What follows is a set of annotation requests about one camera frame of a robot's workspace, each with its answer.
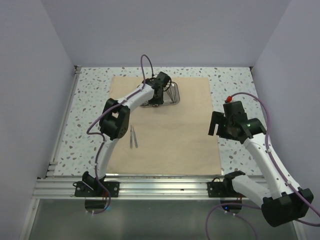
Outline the beige surgical cloth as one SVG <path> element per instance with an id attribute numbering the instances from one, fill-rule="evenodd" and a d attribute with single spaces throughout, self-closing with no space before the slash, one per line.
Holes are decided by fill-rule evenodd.
<path id="1" fill-rule="evenodd" d="M 219 175 L 216 136 L 208 134 L 214 110 L 206 77 L 175 77 L 175 105 L 138 107 L 129 117 L 136 140 L 126 133 L 116 144 L 110 174 Z"/>

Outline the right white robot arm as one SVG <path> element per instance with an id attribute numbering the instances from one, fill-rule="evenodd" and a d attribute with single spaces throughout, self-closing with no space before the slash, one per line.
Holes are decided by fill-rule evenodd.
<path id="1" fill-rule="evenodd" d="M 208 196 L 243 195 L 261 208 L 266 222 L 278 227 L 303 218 L 314 195 L 294 180 L 270 143 L 267 130 L 258 118 L 249 119 L 241 101 L 225 103 L 223 112 L 213 111 L 208 135 L 240 142 L 251 154 L 267 186 L 256 183 L 243 171 L 224 175 L 223 181 L 207 183 Z"/>

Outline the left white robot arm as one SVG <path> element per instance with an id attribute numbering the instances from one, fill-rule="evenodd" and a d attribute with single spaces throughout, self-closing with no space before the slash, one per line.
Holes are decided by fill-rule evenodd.
<path id="1" fill-rule="evenodd" d="M 82 175 L 82 182 L 87 192 L 92 196 L 99 196 L 107 188 L 102 183 L 105 173 L 103 169 L 109 163 L 111 154 L 119 139 L 124 137 L 129 129 L 130 114 L 145 102 L 161 105 L 163 95 L 171 77 L 164 72 L 157 76 L 145 78 L 142 83 L 131 93 L 119 98 L 109 98 L 102 114 L 90 125 L 88 135 L 100 135 L 102 143 L 97 150 L 93 169 Z"/>

